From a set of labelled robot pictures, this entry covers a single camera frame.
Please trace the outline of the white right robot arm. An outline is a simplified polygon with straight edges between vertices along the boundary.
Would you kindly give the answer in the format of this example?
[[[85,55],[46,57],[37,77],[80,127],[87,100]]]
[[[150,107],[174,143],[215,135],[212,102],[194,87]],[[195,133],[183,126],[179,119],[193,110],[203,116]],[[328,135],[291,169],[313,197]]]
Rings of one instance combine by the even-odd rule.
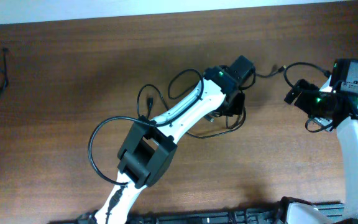
[[[301,79],[289,84],[285,102],[308,115],[317,132],[335,131],[344,163],[346,201],[340,223],[358,223],[358,59],[339,58],[322,87]]]

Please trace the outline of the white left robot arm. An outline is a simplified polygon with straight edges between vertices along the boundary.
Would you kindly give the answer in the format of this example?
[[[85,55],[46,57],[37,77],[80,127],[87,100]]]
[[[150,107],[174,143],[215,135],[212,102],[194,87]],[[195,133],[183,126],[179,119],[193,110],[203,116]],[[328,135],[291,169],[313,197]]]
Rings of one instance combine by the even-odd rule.
[[[180,94],[181,101],[163,114],[149,119],[129,118],[133,125],[117,154],[120,160],[113,190],[101,209],[85,218],[87,223],[125,223],[141,191],[153,186],[167,171],[180,138],[205,116],[237,116],[226,133],[246,120],[243,84],[255,78],[254,64],[239,56],[230,65],[218,65],[199,73],[199,82]]]

